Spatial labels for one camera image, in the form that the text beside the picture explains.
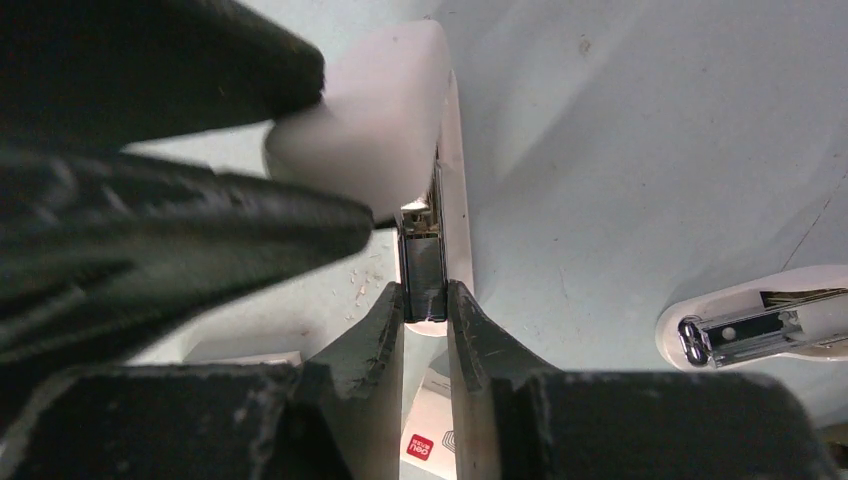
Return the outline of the white stapler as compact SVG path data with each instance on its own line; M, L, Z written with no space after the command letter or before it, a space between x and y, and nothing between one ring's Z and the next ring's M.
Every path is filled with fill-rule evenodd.
M408 328L443 337L448 285L474 284L459 89L447 36L416 20L362 38L325 73L319 104L275 122L263 146L268 175L369 207L392 231ZM407 322L407 238L438 237L446 320Z

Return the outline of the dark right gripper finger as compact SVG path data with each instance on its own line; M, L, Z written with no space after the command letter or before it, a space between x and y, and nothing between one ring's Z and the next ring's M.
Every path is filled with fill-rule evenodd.
M144 156L1 152L1 363L134 353L192 316L361 251L355 201Z
M125 145L316 105L325 60L237 1L5 1L1 133Z

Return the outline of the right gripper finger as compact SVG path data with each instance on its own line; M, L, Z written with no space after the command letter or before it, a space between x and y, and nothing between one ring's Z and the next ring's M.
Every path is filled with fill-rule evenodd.
M447 287L461 479L834 479L800 402L758 374L564 371Z
M5 479L394 479L404 300L298 366L98 366L58 374L12 424Z

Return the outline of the white staple box sleeve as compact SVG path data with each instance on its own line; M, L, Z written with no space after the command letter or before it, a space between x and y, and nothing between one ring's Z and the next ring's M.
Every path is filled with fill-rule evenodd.
M456 479L450 379L428 369L400 441L400 459L441 479Z

